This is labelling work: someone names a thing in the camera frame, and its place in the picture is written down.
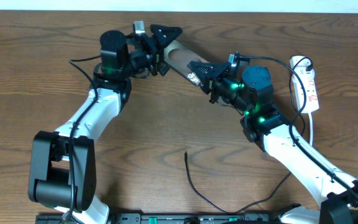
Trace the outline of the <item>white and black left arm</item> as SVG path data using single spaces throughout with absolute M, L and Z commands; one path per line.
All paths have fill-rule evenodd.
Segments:
M 88 97 L 77 112 L 53 132 L 39 131 L 32 143 L 28 197 L 62 213 L 61 222 L 107 223 L 110 209 L 95 194 L 95 145 L 110 121 L 127 103 L 131 78 L 142 72 L 165 75 L 164 50 L 181 33 L 179 27 L 152 24 L 147 35 L 142 21 L 132 33 L 109 30 L 99 39 L 100 63 Z

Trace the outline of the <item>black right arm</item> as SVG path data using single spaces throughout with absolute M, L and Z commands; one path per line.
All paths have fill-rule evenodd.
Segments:
M 298 206 L 274 219 L 282 223 L 358 223 L 358 180 L 338 169 L 303 139 L 273 103 L 267 68 L 247 67 L 236 79 L 229 62 L 190 62 L 212 103 L 222 99 L 242 112 L 241 126 L 250 142 L 281 162 L 308 190 L 318 210 Z

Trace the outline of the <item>white USB charger adapter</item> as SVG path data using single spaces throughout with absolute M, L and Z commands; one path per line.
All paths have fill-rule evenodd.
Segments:
M 302 81 L 314 79 L 315 71 L 313 69 L 313 62 L 310 58 L 303 55 L 293 56 L 290 59 L 290 66 Z

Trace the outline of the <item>white power strip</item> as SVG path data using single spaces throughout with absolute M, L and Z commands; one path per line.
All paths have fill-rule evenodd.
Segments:
M 300 110 L 303 106 L 304 99 L 306 99 L 306 105 L 301 113 L 311 114 L 319 109 L 318 95 L 316 92 L 316 86 L 313 80 L 301 80 L 304 90 L 297 77 L 292 73 L 291 80 L 293 87 L 295 88 L 295 99 L 297 110 Z

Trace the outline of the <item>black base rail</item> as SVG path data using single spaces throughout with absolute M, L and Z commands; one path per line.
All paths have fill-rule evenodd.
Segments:
M 109 218 L 111 224 L 218 224 L 218 223 L 280 223 L 266 213 L 246 213 L 245 215 L 141 215 L 120 213 Z

